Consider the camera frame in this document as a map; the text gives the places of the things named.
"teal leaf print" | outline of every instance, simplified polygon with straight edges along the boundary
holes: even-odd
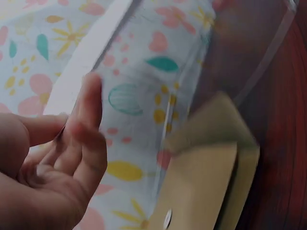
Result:
[[[178,70],[178,65],[176,62],[165,56],[154,57],[146,60],[146,62],[158,70],[164,72],[174,72]]]
[[[16,43],[11,40],[11,43],[10,43],[10,57],[13,58],[15,57],[17,54],[17,45]]]
[[[109,93],[109,103],[118,112],[139,116],[143,114],[137,102],[137,86],[134,84],[120,84],[114,87]]]
[[[49,60],[48,39],[46,35],[40,34],[36,39],[36,48],[41,56]]]

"yellow leaf print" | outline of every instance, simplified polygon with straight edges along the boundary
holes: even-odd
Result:
[[[174,94],[171,94],[171,96],[169,97],[169,103],[174,106],[176,104],[176,101],[177,97]]]
[[[154,98],[154,102],[156,105],[160,105],[161,103],[161,95],[160,94],[157,94]]]
[[[8,88],[13,87],[13,85],[15,84],[15,79],[16,79],[15,76],[9,77],[9,79],[6,81],[6,83],[5,83],[5,85],[4,85],[4,88],[5,88],[5,89],[8,89]]]
[[[168,133],[170,133],[170,132],[172,131],[172,124],[171,124],[171,123],[167,123],[167,125],[166,125],[166,131],[167,131]]]
[[[48,23],[58,23],[62,20],[64,20],[64,18],[62,18],[60,16],[56,16],[56,15],[51,15],[51,16],[46,18],[46,22],[48,22]]]
[[[174,88],[175,88],[175,90],[178,90],[178,89],[179,89],[179,83],[178,83],[178,82],[175,82]]]
[[[12,89],[12,90],[10,91],[10,96],[13,96],[15,93],[16,93],[16,90],[15,90],[15,89]]]
[[[162,85],[162,86],[161,86],[161,91],[162,91],[162,93],[168,93],[168,88],[167,88],[167,86],[166,86],[166,85]]]
[[[68,48],[71,46],[72,42],[74,42],[75,45],[77,46],[79,42],[81,41],[81,39],[85,36],[84,30],[87,29],[88,27],[89,27],[89,24],[87,23],[81,26],[76,32],[74,32],[71,22],[67,20],[68,32],[61,30],[61,29],[53,28],[52,30],[55,33],[64,36],[64,37],[54,38],[54,40],[66,42],[61,47],[61,49],[58,51],[57,56],[60,57],[62,54],[64,54],[68,50]]]
[[[19,85],[19,86],[24,85],[24,79],[20,79],[19,82],[18,82],[18,85]]]
[[[131,203],[132,206],[134,208],[134,210],[136,211],[136,213],[138,214],[138,217],[130,214],[130,213],[126,213],[126,212],[121,212],[121,211],[113,211],[113,213],[126,220],[131,222],[131,224],[136,224],[136,225],[126,225],[126,226],[122,226],[119,229],[121,230],[145,230],[148,227],[149,221],[146,218],[146,215],[143,211],[143,209],[141,208],[141,206],[138,204],[138,202],[135,199],[131,199]]]
[[[108,163],[107,173],[123,181],[137,181],[143,178],[143,171],[134,164],[126,161],[111,161]]]
[[[165,121],[165,112],[163,109],[156,109],[154,111],[154,114],[153,114],[153,118],[154,118],[154,121],[157,123],[157,124],[161,124]]]
[[[24,58],[24,59],[20,62],[20,65],[23,66],[23,65],[26,64],[26,63],[27,63],[27,59]]]
[[[14,25],[16,34],[24,36],[27,41],[30,41],[30,39],[27,37],[27,32],[31,28],[32,24],[34,22],[34,14],[29,13],[25,17],[20,18],[17,23]]]
[[[173,120],[178,120],[179,119],[179,113],[177,111],[173,112],[172,119]]]
[[[27,72],[29,71],[29,69],[30,69],[30,68],[29,68],[28,66],[26,66],[26,67],[23,69],[22,72],[23,72],[23,73],[27,73]]]
[[[203,25],[204,28],[208,28],[210,25],[214,24],[213,16],[209,13],[205,13],[202,8],[198,7],[199,12],[191,12],[191,15],[196,17]]]

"yellow flower print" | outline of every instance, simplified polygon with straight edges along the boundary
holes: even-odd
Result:
[[[24,36],[28,42],[30,39],[27,36],[29,29],[32,27],[34,22],[34,14],[27,14],[25,17],[20,18],[16,24],[14,25],[16,34],[20,36]]]
[[[174,84],[174,89],[178,90],[179,89],[179,83],[175,82]],[[176,102],[177,102],[177,97],[174,94],[169,93],[169,89],[166,85],[162,85],[161,86],[161,93],[166,94],[168,96],[168,102],[170,103],[171,106],[175,106]],[[162,96],[160,93],[157,93],[154,97],[154,102],[156,104],[156,106],[160,106],[161,102],[162,102]],[[155,121],[155,123],[157,125],[160,124],[164,124],[165,122],[165,118],[166,118],[166,112],[161,109],[161,108],[157,108],[155,109],[155,111],[153,112],[153,119]],[[172,114],[172,120],[176,121],[179,120],[179,113],[177,111],[174,111]],[[166,131],[169,133],[172,131],[172,124],[168,123],[166,125]]]
[[[191,15],[196,17],[204,28],[208,28],[210,25],[214,24],[213,16],[210,13],[205,13],[200,6],[198,7],[198,11],[199,12],[192,11]]]
[[[0,21],[4,20],[8,13],[0,12]]]
[[[64,36],[64,37],[54,38],[54,40],[56,40],[56,41],[63,41],[63,42],[65,42],[65,44],[62,46],[62,48],[57,53],[58,57],[60,57],[71,46],[72,42],[74,42],[75,45],[77,46],[79,44],[79,42],[81,41],[81,39],[85,36],[84,30],[87,29],[88,27],[89,27],[89,23],[84,24],[76,32],[73,32],[72,24],[68,20],[67,21],[68,31],[64,31],[64,30],[61,30],[61,29],[53,28],[52,30],[54,32],[56,32],[59,35]]]
[[[141,206],[138,204],[138,202],[135,199],[131,199],[132,206],[134,210],[138,213],[138,217],[135,217],[134,215],[126,212],[120,212],[120,211],[113,211],[113,213],[134,225],[126,225],[122,226],[119,229],[121,230],[145,230],[148,227],[149,221],[146,218],[146,215],[141,208]]]
[[[29,58],[31,62],[35,61],[35,56],[31,56]],[[21,62],[20,65],[16,65],[12,68],[13,73],[17,73],[20,71],[22,74],[26,74],[29,71],[30,67],[28,66],[28,60],[24,58]],[[24,85],[24,78],[20,78],[19,80],[16,78],[16,76],[12,75],[10,76],[5,84],[4,84],[4,89],[10,90],[9,95],[14,96],[16,94],[16,89],[14,88],[15,86],[23,86]]]
[[[200,65],[200,66],[202,66],[203,65],[203,61],[202,60],[196,60],[196,62]]]

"envelope flap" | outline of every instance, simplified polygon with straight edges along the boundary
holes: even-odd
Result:
[[[197,147],[172,158],[148,230],[213,230],[236,161],[236,144]]]
[[[192,115],[179,131],[170,134],[165,147],[177,153],[190,146],[218,142],[237,142],[239,148],[257,145],[231,99],[222,92]]]
[[[236,173],[228,188],[215,230],[234,230],[251,187],[259,159],[259,148],[242,149],[238,153]]]

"white paper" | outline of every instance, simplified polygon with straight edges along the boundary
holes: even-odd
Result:
[[[133,0],[115,0],[95,22],[53,86],[44,115],[71,114],[81,89],[82,77],[93,69],[132,2]]]

